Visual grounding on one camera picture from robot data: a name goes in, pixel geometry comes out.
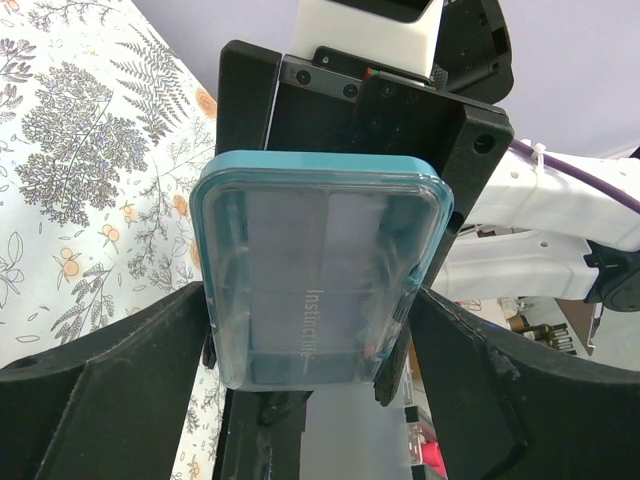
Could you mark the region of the blue rectangular pill box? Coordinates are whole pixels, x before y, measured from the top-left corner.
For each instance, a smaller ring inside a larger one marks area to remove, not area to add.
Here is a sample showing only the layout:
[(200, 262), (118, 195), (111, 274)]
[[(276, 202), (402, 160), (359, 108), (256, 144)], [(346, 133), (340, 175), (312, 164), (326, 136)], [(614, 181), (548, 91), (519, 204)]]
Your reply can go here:
[(408, 156), (235, 150), (190, 196), (222, 383), (368, 384), (389, 357), (454, 206)]

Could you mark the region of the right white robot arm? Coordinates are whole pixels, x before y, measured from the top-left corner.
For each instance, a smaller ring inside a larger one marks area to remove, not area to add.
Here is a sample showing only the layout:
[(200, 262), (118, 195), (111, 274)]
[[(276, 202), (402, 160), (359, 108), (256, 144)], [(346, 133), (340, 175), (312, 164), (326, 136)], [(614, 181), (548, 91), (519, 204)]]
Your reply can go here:
[(444, 1), (302, 1), (282, 54), (221, 50), (191, 205), (218, 320), (387, 320), (433, 288), (639, 307), (639, 171), (517, 141), (448, 88)]

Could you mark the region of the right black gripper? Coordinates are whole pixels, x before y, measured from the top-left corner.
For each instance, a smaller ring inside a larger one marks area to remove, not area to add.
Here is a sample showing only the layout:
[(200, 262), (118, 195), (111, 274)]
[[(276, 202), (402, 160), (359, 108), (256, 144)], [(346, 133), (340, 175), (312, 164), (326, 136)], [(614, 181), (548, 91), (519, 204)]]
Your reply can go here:
[[(403, 20), (428, 1), (368, 1)], [(451, 187), (446, 238), (482, 223), (481, 200), (514, 137), (499, 102), (513, 85), (497, 1), (444, 3), (435, 62), (420, 77), (320, 47), (308, 60), (234, 39), (219, 65), (219, 153), (408, 155)]]

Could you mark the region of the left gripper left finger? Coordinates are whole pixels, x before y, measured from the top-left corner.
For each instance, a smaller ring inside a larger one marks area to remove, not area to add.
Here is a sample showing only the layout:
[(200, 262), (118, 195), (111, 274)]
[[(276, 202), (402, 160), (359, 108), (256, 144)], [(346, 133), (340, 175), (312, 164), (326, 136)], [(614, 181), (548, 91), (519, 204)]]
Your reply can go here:
[(169, 478), (208, 330), (193, 282), (3, 367), (2, 478)]

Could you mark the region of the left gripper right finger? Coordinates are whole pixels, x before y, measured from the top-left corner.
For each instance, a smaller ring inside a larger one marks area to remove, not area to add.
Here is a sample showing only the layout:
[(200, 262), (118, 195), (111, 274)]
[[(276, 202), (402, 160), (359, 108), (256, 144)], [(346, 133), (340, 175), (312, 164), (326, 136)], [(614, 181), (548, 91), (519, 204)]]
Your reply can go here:
[(553, 350), (428, 289), (393, 312), (387, 405), (414, 349), (451, 479), (635, 479), (639, 375)]

